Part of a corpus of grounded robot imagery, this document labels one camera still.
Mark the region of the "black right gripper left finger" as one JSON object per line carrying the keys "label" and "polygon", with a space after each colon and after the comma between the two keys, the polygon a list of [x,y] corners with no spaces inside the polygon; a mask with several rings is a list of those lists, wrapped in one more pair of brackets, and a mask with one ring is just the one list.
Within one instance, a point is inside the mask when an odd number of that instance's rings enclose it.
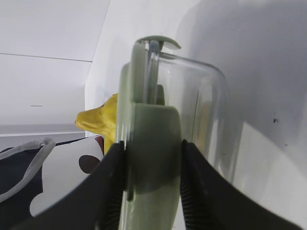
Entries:
{"label": "black right gripper left finger", "polygon": [[116,230],[124,187],[123,143],[103,154],[101,141],[56,146],[42,166],[42,192],[16,230]]}

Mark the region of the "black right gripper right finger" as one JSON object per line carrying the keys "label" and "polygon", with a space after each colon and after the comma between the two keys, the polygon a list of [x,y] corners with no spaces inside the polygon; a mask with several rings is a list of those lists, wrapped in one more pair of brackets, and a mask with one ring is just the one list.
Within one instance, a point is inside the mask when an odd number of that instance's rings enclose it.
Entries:
{"label": "black right gripper right finger", "polygon": [[180,196],[188,230],[299,230],[300,226],[260,206],[233,187],[182,141]]}

